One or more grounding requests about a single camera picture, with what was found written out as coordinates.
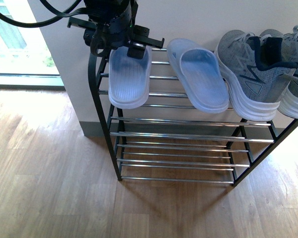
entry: wooden floor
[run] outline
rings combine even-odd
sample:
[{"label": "wooden floor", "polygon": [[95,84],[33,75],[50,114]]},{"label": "wooden floor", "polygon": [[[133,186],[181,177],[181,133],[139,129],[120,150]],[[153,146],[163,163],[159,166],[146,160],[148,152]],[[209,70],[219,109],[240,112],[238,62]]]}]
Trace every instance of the wooden floor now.
[{"label": "wooden floor", "polygon": [[298,129],[236,188],[118,182],[65,92],[0,90],[0,238],[298,238]]}]

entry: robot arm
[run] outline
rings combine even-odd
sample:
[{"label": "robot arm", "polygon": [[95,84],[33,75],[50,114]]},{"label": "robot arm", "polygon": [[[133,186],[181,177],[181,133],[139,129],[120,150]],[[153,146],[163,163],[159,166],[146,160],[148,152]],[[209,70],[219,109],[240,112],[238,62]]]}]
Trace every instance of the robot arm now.
[{"label": "robot arm", "polygon": [[149,38],[149,29],[135,25],[138,4],[135,0],[84,0],[92,9],[88,21],[70,17],[68,27],[85,29],[84,40],[96,56],[105,56],[110,50],[128,47],[128,56],[142,59],[146,45],[162,48],[161,41]]}]

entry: sneaker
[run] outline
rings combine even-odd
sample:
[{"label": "sneaker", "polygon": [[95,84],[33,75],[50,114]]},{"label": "sneaker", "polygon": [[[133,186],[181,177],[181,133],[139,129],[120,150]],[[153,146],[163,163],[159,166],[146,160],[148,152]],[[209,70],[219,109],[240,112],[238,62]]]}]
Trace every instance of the sneaker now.
[{"label": "sneaker", "polygon": [[[282,37],[282,56],[285,60],[298,64],[298,25],[293,28],[293,33],[283,35],[277,30],[268,29],[261,35],[267,34],[273,37]],[[294,76],[298,78],[298,69]],[[289,84],[278,110],[291,118],[298,119],[298,80]]]},{"label": "sneaker", "polygon": [[282,38],[227,32],[215,50],[235,112],[253,121],[274,118],[297,64],[282,61]]}]

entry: window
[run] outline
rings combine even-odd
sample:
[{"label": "window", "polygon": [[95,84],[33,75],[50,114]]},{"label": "window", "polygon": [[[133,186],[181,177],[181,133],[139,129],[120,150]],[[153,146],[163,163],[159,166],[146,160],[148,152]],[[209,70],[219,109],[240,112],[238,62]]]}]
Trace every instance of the window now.
[{"label": "window", "polygon": [[[21,22],[36,21],[27,0],[0,0],[0,13]],[[54,79],[59,75],[39,28],[16,27],[0,20],[0,74]]]}]

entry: slide sandal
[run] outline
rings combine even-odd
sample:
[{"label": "slide sandal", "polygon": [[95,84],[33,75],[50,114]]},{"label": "slide sandal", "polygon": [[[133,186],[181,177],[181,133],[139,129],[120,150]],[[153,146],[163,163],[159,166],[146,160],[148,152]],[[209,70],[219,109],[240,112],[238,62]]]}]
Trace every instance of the slide sandal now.
[{"label": "slide sandal", "polygon": [[169,62],[192,105],[206,113],[228,108],[229,96],[216,56],[188,39],[174,39],[167,47]]},{"label": "slide sandal", "polygon": [[146,47],[143,59],[130,58],[127,51],[127,47],[119,47],[109,56],[108,96],[121,109],[140,107],[149,96],[151,48]]}]

